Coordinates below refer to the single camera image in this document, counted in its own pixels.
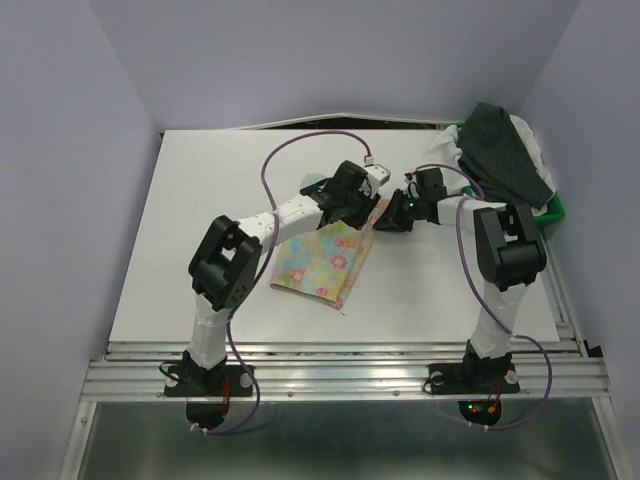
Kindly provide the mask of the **floral pastel skirt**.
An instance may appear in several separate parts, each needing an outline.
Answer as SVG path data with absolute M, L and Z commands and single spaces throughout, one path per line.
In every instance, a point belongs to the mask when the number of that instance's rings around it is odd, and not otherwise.
M 336 222 L 284 242 L 270 286 L 341 309 L 374 244 L 373 225 L 387 206 L 381 199 L 360 230 Z

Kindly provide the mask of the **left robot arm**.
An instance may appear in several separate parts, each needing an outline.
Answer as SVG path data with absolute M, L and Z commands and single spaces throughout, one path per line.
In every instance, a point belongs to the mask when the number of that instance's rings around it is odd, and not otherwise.
M 215 392 L 227 357 L 227 325 L 253 290 L 260 261 L 268 261 L 281 243 L 328 224 L 341 221 L 362 229 L 389 179 L 390 171 L 381 165 L 344 161 L 333 176 L 301 188 L 270 211 L 241 220 L 214 219 L 188 266 L 195 324 L 176 378 L 188 379 L 199 393 Z

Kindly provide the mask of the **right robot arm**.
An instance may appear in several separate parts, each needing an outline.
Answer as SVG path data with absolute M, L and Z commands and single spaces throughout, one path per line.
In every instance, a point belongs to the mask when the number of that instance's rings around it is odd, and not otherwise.
M 520 305 L 545 269 L 547 255 L 529 207 L 489 204 L 474 180 L 469 181 L 471 196 L 450 194 L 445 170 L 462 173 L 444 164 L 421 165 L 406 173 L 406 188 L 394 191 L 374 228 L 405 233 L 417 221 L 454 226 L 463 273 L 480 304 L 460 378 L 466 387 L 482 390 L 509 370 Z

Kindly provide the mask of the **dark grey dotted skirt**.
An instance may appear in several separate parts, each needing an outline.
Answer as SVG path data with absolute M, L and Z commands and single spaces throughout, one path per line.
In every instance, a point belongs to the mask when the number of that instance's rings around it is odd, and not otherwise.
M 457 146 L 460 168 L 486 200 L 540 210 L 553 197 L 504 108 L 478 103 L 459 130 Z

